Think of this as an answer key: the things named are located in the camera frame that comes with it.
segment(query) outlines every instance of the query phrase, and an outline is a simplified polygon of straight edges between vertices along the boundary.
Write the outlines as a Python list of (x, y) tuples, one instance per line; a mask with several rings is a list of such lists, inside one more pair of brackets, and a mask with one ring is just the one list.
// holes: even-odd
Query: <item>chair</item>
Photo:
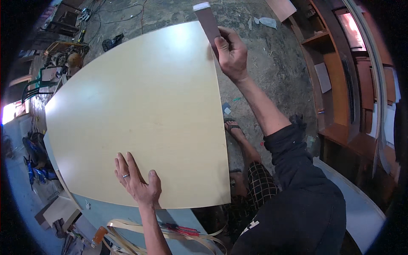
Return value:
[[(27, 99), (35, 96), (35, 95), (39, 95), (39, 94), (53, 94), (53, 92), (40, 92), (40, 88), (45, 88), (45, 87), (51, 87), (54, 86), (56, 84), (56, 82), (51, 82), (51, 81), (43, 81), (42, 80), (42, 71), (45, 68), (41, 68), (39, 73), (40, 73), (40, 77), (38, 79), (32, 80), (30, 81), (23, 90), (23, 93), (21, 94), (21, 104), (24, 103), (24, 101), (26, 101)], [(34, 83), (38, 83), (38, 85), (36, 85), (37, 87), (34, 89), (30, 89), (28, 90), (28, 87), (31, 84)]]

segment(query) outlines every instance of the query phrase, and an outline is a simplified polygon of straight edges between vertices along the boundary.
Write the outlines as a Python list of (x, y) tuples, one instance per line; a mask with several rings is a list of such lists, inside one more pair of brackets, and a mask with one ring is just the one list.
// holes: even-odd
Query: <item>sandal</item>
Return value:
[[(225, 124), (227, 121), (235, 121), (235, 119), (232, 119), (232, 118), (224, 118), (224, 124)], [(230, 135), (232, 135), (232, 134), (231, 134), (231, 129), (240, 129), (240, 130), (242, 131), (241, 127), (238, 126), (238, 125), (228, 125), (228, 124), (227, 124), (227, 126), (228, 126), (227, 132), (228, 132)]]

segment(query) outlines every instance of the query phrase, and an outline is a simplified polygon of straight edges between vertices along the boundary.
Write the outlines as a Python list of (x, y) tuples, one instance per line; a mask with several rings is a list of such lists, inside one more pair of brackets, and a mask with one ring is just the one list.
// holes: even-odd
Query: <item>person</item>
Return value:
[[(258, 152), (246, 140), (237, 122), (225, 120), (225, 129), (239, 144), (246, 167), (243, 173), (231, 174), (237, 181), (237, 195), (229, 210), (236, 212), (236, 208), (244, 206), (246, 212), (233, 213), (229, 222), (239, 225), (235, 223), (246, 221), (247, 225), (235, 237), (231, 235), (235, 241), (231, 254), (338, 254), (346, 231), (343, 194), (321, 169), (313, 166), (299, 125), (292, 124), (249, 76), (247, 49), (239, 36), (229, 28), (219, 27), (219, 30), (221, 37), (215, 39), (215, 44), (221, 70), (235, 83), (254, 112), (282, 186), (278, 192)], [(117, 178), (139, 204), (147, 252), (171, 254), (154, 209), (161, 193), (156, 172), (149, 172), (147, 185), (130, 153), (127, 163), (119, 153), (115, 166)]]

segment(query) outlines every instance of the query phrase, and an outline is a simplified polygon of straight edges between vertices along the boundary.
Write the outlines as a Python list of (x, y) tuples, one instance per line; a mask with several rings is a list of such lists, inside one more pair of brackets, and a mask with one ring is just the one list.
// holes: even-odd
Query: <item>plaid shorts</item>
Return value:
[(231, 203), (226, 206), (227, 229), (232, 243), (235, 243), (241, 232), (256, 216), (259, 208), (279, 192), (271, 174), (257, 161), (249, 165), (248, 186), (246, 197), (233, 196)]

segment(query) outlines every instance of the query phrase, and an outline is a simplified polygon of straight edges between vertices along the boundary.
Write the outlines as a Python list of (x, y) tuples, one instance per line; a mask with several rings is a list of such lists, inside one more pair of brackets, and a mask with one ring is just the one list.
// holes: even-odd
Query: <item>black shirt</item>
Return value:
[(271, 198), (238, 238), (232, 254), (338, 254), (346, 231), (340, 189), (313, 166), (303, 132), (287, 126), (264, 137), (282, 192)]

